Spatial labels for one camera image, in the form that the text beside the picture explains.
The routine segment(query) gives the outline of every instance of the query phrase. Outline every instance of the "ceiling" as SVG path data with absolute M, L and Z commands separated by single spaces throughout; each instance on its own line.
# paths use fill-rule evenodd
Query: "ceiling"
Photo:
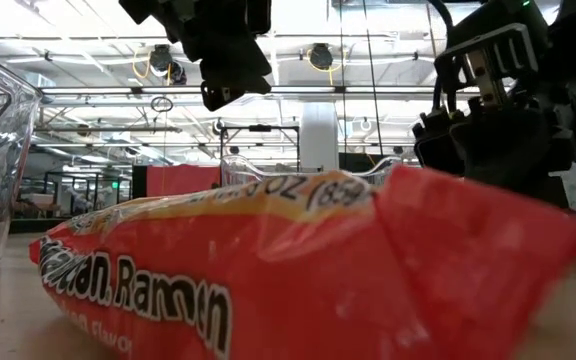
M 558 2 L 538 4 L 551 21 Z M 476 7 L 449 5 L 456 22 Z M 412 142 L 412 124 L 430 108 L 432 61 L 445 45 L 445 27 L 433 9 L 413 0 L 368 6 L 365 13 L 363 8 L 340 12 L 327 0 L 274 0 L 272 24 L 271 32 L 257 42 L 273 66 L 267 80 L 274 93 L 246 96 L 216 112 L 202 106 L 196 88 L 201 83 L 199 67 L 188 62 L 179 44 L 172 46 L 172 53 L 192 87 L 174 94 L 163 91 L 164 99 L 161 94 L 97 89 L 167 83 L 165 76 L 147 72 L 148 53 L 154 45 L 167 43 L 164 29 L 153 19 L 136 25 L 117 0 L 0 0 L 0 63 L 45 88 L 34 151 L 72 163 L 215 161 L 216 121 L 226 126 L 298 125 L 305 101 L 336 103 L 340 129 L 347 135 L 345 139 L 340 131 L 340 144 L 348 151 L 379 153 L 374 145 L 379 137 L 386 153 L 394 145 Z M 318 71 L 309 63 L 308 51 L 315 43 L 328 44 L 339 65 L 335 71 Z M 329 93 L 337 85 L 348 86 L 348 93 Z M 169 103 L 174 105 L 169 112 L 157 112 Z M 84 125 L 92 130 L 76 132 Z M 136 155 L 126 150 L 128 142 Z M 290 136 L 280 131 L 243 131 L 230 142 L 242 144 L 241 153 L 259 164 L 296 158 Z M 59 167 L 61 160 L 51 164 Z M 45 164 L 40 161 L 38 169 L 45 170 L 39 166 Z

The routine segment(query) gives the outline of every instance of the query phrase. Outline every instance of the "wooden table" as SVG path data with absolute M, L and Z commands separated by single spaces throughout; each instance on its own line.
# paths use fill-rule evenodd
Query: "wooden table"
M 0 261 L 0 359 L 114 359 L 61 316 L 45 294 L 28 260 L 33 238 L 11 236 Z M 518 358 L 576 360 L 576 269 L 535 321 Z

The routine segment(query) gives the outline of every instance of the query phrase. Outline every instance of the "ramen package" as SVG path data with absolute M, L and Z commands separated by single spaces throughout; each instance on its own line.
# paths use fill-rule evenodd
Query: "ramen package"
M 576 221 L 399 167 L 380 189 L 332 172 L 137 199 L 30 255 L 124 359 L 496 360 L 576 258 Z

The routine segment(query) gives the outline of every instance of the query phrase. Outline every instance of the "orange plastic bag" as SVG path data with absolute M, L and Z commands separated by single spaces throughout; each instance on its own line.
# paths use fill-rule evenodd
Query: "orange plastic bag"
M 560 211 L 404 167 L 139 199 L 31 245 L 126 359 L 507 359 L 575 257 Z

